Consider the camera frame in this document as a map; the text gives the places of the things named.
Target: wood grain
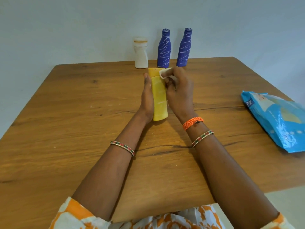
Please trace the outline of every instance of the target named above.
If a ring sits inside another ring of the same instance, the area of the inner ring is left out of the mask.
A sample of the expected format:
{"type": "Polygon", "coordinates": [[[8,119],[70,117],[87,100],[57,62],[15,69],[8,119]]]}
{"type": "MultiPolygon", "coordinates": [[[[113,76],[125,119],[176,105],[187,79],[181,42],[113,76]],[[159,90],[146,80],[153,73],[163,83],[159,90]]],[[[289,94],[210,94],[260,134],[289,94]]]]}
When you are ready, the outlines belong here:
{"type": "MultiPolygon", "coordinates": [[[[287,96],[233,57],[190,59],[186,69],[195,81],[197,113],[264,192],[305,184],[305,154],[278,148],[240,93],[287,96]]],[[[54,67],[0,140],[0,220],[7,228],[50,225],[138,109],[145,71],[133,61],[54,67]]],[[[166,120],[150,124],[112,220],[213,203],[190,145],[171,110],[166,120]]]]}

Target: floor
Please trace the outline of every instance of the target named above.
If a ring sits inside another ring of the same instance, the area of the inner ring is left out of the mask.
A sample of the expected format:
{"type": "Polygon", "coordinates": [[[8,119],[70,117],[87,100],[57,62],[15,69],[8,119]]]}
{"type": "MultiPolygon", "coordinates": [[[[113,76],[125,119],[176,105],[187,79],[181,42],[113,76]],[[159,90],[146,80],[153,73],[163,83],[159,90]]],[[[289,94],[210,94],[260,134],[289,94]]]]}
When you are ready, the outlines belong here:
{"type": "MultiPolygon", "coordinates": [[[[305,186],[266,194],[267,198],[295,228],[305,228],[305,186]]],[[[233,229],[219,205],[213,205],[226,229],[233,229]]]]}

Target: person's right hand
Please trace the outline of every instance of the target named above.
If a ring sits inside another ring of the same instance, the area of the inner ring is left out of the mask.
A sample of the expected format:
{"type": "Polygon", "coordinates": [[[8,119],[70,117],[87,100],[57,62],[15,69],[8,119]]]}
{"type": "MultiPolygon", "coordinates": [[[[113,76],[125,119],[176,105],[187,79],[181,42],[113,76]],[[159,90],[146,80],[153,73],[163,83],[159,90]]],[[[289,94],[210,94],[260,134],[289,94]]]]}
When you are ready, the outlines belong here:
{"type": "Polygon", "coordinates": [[[168,105],[177,116],[181,124],[196,117],[193,108],[193,88],[194,82],[189,79],[186,72],[181,67],[173,67],[162,74],[167,85],[166,97],[168,105]],[[177,77],[177,83],[171,79],[170,75],[177,77]]]}

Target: blue packet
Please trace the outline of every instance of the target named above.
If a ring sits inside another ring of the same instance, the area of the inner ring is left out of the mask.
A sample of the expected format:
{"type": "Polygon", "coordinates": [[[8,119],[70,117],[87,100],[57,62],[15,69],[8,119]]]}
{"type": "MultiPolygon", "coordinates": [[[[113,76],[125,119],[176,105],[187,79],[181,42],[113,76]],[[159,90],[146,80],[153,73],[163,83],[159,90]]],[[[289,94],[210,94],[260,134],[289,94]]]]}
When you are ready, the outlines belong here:
{"type": "Polygon", "coordinates": [[[272,140],[289,153],[305,151],[305,108],[268,93],[242,91],[243,102],[272,140]]]}

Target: person's left hand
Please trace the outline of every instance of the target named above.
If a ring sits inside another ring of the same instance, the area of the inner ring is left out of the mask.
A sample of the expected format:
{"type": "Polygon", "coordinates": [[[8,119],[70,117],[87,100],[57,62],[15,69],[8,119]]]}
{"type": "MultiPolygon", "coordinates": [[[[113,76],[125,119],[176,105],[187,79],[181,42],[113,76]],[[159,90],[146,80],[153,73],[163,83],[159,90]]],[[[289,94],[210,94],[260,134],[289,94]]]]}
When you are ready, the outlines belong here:
{"type": "Polygon", "coordinates": [[[141,113],[146,123],[152,121],[153,113],[154,113],[154,100],[153,100],[153,93],[152,93],[152,80],[151,77],[144,73],[144,90],[141,96],[141,106],[139,108],[139,113],[141,113]]]}

